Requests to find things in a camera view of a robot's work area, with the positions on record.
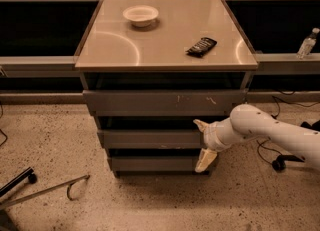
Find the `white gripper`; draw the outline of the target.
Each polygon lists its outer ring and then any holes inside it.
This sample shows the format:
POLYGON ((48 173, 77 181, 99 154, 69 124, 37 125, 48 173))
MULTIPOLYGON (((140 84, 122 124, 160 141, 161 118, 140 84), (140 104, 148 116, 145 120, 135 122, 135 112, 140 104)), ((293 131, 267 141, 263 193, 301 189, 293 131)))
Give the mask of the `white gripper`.
POLYGON ((243 141, 243 136, 233 128, 230 118, 211 124, 194 119, 193 123, 197 125, 200 132, 203 132, 204 144, 207 147, 200 151, 195 167, 197 173, 202 173, 209 167, 217 158, 217 152, 222 152, 243 141))

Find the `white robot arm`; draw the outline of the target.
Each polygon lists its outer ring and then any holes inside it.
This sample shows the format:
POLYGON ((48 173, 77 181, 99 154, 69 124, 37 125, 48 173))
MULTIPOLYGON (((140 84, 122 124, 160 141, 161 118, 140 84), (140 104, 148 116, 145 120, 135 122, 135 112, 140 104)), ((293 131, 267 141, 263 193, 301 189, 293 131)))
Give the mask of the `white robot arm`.
POLYGON ((318 131, 278 121, 250 104, 236 106, 223 121, 206 123, 195 119, 194 123, 202 132, 205 144, 195 167, 197 173, 205 171, 219 152, 259 136, 268 137, 298 159, 320 169, 318 131))

